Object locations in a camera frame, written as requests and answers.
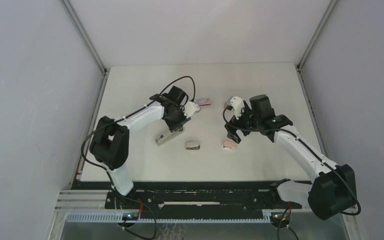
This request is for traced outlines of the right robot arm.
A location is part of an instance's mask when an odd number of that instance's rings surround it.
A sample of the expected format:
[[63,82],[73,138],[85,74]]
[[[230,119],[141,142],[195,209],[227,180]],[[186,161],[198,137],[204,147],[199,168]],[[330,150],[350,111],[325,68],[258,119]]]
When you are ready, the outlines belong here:
[[272,184],[269,203],[273,207],[296,203],[311,209],[321,220],[337,214],[361,213],[354,170],[348,164],[337,164],[313,147],[286,115],[275,113],[267,95],[260,94],[249,101],[231,96],[224,111],[233,112],[224,125],[228,139],[239,144],[241,138],[237,131],[244,136],[260,133],[286,151],[308,176],[309,183],[284,178]]

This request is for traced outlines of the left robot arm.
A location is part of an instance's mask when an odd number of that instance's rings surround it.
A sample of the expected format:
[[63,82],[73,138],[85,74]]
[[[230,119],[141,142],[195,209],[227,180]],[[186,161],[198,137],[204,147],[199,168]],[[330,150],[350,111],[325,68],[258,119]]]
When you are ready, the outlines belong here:
[[117,202],[129,209],[136,203],[137,196],[131,190],[134,187],[125,165],[130,148],[130,138],[149,124],[163,120],[168,129],[155,140],[158,146],[174,139],[184,132],[184,125],[200,106],[187,100],[187,94],[181,88],[173,86],[168,93],[151,96],[150,103],[121,119],[104,116],[99,119],[93,134],[89,152],[107,172],[112,187],[118,192]]

